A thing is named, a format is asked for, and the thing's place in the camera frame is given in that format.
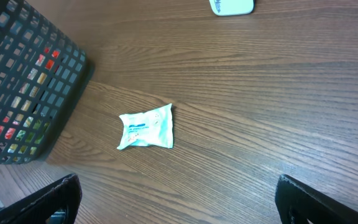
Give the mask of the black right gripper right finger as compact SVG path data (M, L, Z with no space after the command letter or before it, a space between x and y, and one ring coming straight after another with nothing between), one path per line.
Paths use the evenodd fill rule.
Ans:
M358 223L358 212L296 180L280 175L275 204L282 223Z

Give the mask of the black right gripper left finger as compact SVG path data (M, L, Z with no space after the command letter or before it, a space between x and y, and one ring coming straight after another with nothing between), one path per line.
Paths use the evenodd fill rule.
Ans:
M0 224L74 223L81 199L79 177L72 173L0 210Z

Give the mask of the teal wet wipes packet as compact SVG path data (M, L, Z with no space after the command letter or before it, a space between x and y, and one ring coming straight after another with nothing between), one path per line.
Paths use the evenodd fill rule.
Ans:
M118 150L128 146L173 147L171 103L144 113L121 114L119 118L123 124L123 133Z

